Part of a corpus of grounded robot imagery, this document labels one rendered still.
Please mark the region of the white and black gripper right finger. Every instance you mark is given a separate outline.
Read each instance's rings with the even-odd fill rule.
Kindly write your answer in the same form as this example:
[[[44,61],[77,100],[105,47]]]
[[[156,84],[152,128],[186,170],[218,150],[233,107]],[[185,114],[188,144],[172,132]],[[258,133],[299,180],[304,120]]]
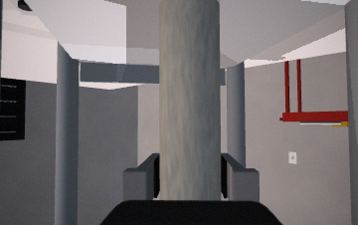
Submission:
[[[260,202],[260,173],[221,153],[221,191],[229,201]]]

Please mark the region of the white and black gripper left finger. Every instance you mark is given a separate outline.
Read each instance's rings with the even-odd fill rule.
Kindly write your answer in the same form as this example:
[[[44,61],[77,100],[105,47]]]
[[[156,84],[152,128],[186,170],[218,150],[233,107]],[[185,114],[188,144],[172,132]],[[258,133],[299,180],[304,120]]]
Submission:
[[[137,168],[126,168],[123,171],[123,201],[153,200],[159,191],[159,153],[152,153]]]

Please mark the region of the grey cylinder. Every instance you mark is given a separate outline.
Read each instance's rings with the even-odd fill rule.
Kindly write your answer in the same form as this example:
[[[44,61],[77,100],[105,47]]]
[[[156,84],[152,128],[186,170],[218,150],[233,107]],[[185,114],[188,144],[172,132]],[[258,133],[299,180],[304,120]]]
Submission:
[[[159,5],[159,200],[222,201],[220,4]]]

